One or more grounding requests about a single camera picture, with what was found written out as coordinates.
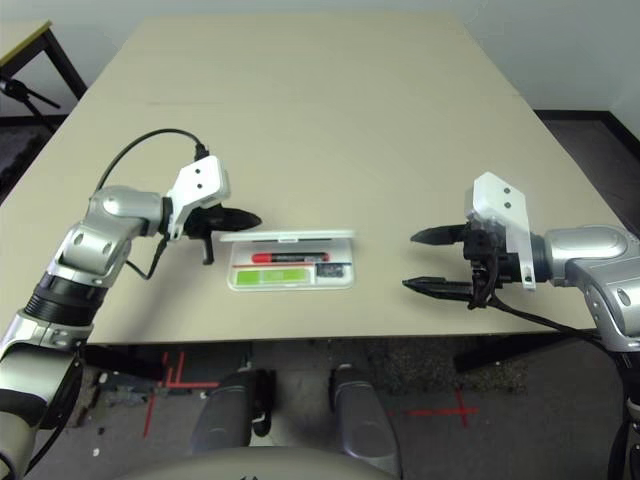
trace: plastic container lid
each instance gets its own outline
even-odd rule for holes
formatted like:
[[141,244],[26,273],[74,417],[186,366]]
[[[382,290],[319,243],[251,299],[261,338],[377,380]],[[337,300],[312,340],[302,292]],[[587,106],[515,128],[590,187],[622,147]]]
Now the plastic container lid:
[[353,238],[353,230],[264,230],[260,232],[225,233],[221,242],[278,242],[297,243],[299,240]]

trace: table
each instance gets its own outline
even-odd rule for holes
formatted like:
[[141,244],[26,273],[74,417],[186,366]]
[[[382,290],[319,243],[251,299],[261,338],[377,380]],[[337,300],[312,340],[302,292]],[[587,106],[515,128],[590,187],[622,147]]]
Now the table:
[[40,52],[45,52],[76,98],[87,90],[82,78],[50,30],[49,20],[0,23],[0,72],[12,77]]
[[[238,293],[228,245],[170,245],[154,278],[125,268],[96,317],[94,343],[456,335],[541,331],[494,310],[418,295],[418,275],[468,279],[458,247],[412,244],[464,222],[464,192],[492,171],[522,190],[531,227],[619,224],[574,161],[447,14],[216,15],[145,20],[0,208],[0,322],[28,299],[122,146],[160,127],[204,139],[226,164],[227,206],[263,229],[353,228],[349,290]],[[112,183],[165,192],[193,145],[156,138]],[[134,243],[149,265],[156,239]],[[580,328],[576,289],[509,286],[514,307]]]

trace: yellow edge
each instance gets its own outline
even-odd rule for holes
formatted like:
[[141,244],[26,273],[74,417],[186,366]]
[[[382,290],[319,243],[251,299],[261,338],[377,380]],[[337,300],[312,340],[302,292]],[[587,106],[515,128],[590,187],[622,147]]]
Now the yellow edge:
[[7,62],[9,62],[9,60],[11,60],[13,57],[15,57],[18,54],[18,52],[20,52],[20,50],[22,50],[31,42],[33,42],[45,31],[49,30],[50,26],[51,26],[51,20],[47,20],[44,24],[42,24],[40,28],[38,28],[37,30],[34,30],[33,33],[31,33],[31,35],[29,35],[23,41],[18,43],[15,47],[13,47],[11,50],[9,50],[2,58],[0,58],[0,67],[6,64]]

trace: black cable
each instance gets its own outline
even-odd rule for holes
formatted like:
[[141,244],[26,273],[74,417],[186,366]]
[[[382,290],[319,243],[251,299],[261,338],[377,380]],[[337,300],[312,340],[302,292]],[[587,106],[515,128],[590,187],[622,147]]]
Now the black cable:
[[116,167],[118,162],[122,160],[122,157],[124,157],[127,153],[129,153],[136,145],[139,145],[145,140],[163,133],[177,133],[179,135],[184,135],[192,139],[194,142],[196,142],[196,156],[198,155],[199,150],[200,151],[202,151],[203,149],[206,150],[204,144],[200,141],[200,139],[198,139],[198,137],[196,137],[193,133],[187,132],[186,130],[180,130],[179,128],[161,128],[159,130],[152,130],[151,132],[145,133],[144,135],[141,135],[140,137],[136,138],[129,145],[124,147],[120,151],[120,153],[118,153],[115,156],[113,160],[111,160],[111,163],[107,166],[106,170],[100,177],[100,180],[98,181],[98,185],[96,185],[96,189],[94,193],[100,190],[102,187],[104,187],[104,184],[107,181],[107,178],[109,178],[109,175],[111,175],[111,172]]
[[[200,160],[200,159],[206,157],[207,155],[209,155],[209,151],[204,146],[204,144],[200,141],[200,139],[198,137],[196,137],[191,132],[187,132],[186,130],[180,130],[179,128],[160,128],[158,130],[152,130],[151,132],[147,132],[144,135],[141,135],[138,138],[136,138],[135,140],[133,140],[131,143],[129,143],[129,145],[124,147],[120,151],[120,153],[118,153],[114,157],[113,160],[111,160],[111,163],[109,163],[109,165],[105,169],[104,173],[100,177],[100,180],[98,180],[98,185],[96,185],[96,189],[95,189],[94,193],[97,192],[98,190],[100,190],[102,187],[104,187],[104,184],[107,181],[107,178],[109,178],[109,175],[111,174],[113,169],[116,167],[118,162],[120,162],[120,160],[122,160],[122,158],[127,153],[129,153],[136,145],[139,145],[142,142],[144,142],[145,140],[147,140],[147,139],[149,139],[151,137],[155,137],[156,135],[161,135],[163,133],[177,133],[179,135],[184,135],[184,136],[189,137],[190,139],[192,139],[196,143],[196,153],[195,153],[195,156],[194,156],[194,160]],[[126,261],[126,264],[129,267],[131,267],[142,278],[144,278],[145,280],[149,280],[151,278],[151,276],[153,275],[153,272],[155,272],[156,267],[158,265],[158,261],[160,260],[160,256],[162,255],[162,252],[164,252],[164,249],[166,247],[167,247],[167,239],[163,238],[160,241],[160,243],[158,243],[158,247],[156,248],[156,253],[153,256],[153,260],[151,262],[151,267],[149,268],[149,273],[144,273],[135,263],[130,262],[129,260]]]
[[[78,398],[78,395],[80,394],[80,388],[81,387],[82,387],[82,375],[80,375],[74,382],[73,392],[71,394],[73,395],[73,397],[75,399]],[[65,425],[69,421],[69,418],[71,417],[71,414],[73,413],[73,407],[74,407],[75,403],[76,403],[75,400],[73,402],[70,402],[69,408],[67,408],[67,410],[60,417],[60,422],[58,423],[58,425],[56,425],[56,429],[49,436],[49,438],[44,443],[44,445],[42,445],[42,447],[40,447],[40,450],[38,450],[38,453],[36,453],[33,456],[33,458],[29,461],[29,466],[27,467],[27,471],[25,472],[25,475],[27,473],[29,473],[33,469],[33,467],[35,467],[38,464],[38,462],[40,460],[42,460],[42,457],[44,457],[47,454],[47,452],[49,451],[51,446],[58,439],[58,437],[60,436],[60,434],[64,430]]]
[[559,332],[579,338],[580,340],[584,340],[585,342],[588,342],[594,345],[595,347],[597,347],[598,349],[602,350],[607,355],[609,356],[611,355],[609,351],[605,348],[605,346],[602,345],[602,343],[600,343],[597,340],[597,337],[595,335],[588,332],[584,332],[582,330],[578,330],[577,328],[573,328],[568,325],[563,325],[561,323],[554,322],[553,320],[549,320],[548,318],[541,317],[533,313],[523,312],[522,310],[516,310],[515,308],[510,307],[509,305],[504,303],[502,300],[500,300],[496,296],[495,292],[487,302],[487,305],[489,305],[490,307],[496,308],[498,310],[501,310],[503,312],[510,313],[511,315],[515,315],[516,317],[524,318],[525,320],[528,320],[530,322],[537,323],[538,325],[543,325],[545,327],[553,328],[555,330],[558,330]]
[[126,264],[130,266],[134,272],[140,275],[145,280],[149,280],[153,276],[153,272],[156,271],[156,267],[158,266],[158,261],[162,256],[162,252],[167,248],[167,244],[169,243],[168,237],[165,235],[162,237],[162,240],[158,243],[156,247],[156,253],[153,255],[153,260],[151,261],[151,266],[149,267],[149,273],[144,273],[136,264],[127,260]]

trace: red marker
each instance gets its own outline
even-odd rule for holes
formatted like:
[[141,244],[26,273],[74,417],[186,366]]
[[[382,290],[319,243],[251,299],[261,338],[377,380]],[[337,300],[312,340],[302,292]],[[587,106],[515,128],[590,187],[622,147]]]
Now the red marker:
[[307,263],[328,262],[329,254],[325,252],[292,252],[292,253],[254,253],[253,263]]

